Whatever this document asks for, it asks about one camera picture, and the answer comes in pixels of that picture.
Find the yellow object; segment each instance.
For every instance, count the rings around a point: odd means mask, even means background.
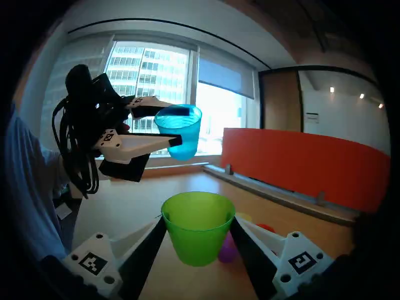
[[[237,212],[237,213],[236,213],[236,216],[239,216],[239,217],[241,217],[242,219],[245,219],[246,221],[253,222],[253,218],[252,218],[251,216],[249,216],[248,214],[246,214],[246,213]]]

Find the orange partition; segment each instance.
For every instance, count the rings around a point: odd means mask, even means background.
[[[378,209],[390,157],[369,146],[302,132],[225,128],[221,166],[286,190],[363,212]]]

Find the window blind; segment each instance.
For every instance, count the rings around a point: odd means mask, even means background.
[[[65,45],[51,71],[44,93],[40,121],[40,141],[48,149],[57,150],[52,131],[52,114],[57,104],[67,96],[65,80],[68,72],[76,65],[89,67],[92,78],[104,72],[106,61],[113,44],[113,35],[85,36]],[[55,126],[59,130],[61,113],[57,115]]]
[[[214,48],[200,47],[198,81],[254,98],[254,69],[233,55]]]

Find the blue shirt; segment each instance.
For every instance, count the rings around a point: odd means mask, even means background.
[[[5,167],[13,199],[8,205],[21,237],[37,260],[63,259],[67,252],[53,196],[69,179],[60,154],[42,147],[14,105],[5,134]]]

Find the desk surface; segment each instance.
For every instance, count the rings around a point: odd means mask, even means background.
[[[353,248],[351,229],[303,214],[251,194],[211,175],[191,173],[147,178],[140,183],[101,181],[98,192],[83,199],[76,220],[73,249],[95,232],[118,238],[134,232],[160,214],[161,204],[178,193],[203,191],[228,197],[236,212],[253,223],[286,236],[300,231],[332,258]],[[240,258],[200,268],[181,263],[166,234],[143,288],[141,299],[256,299]]]

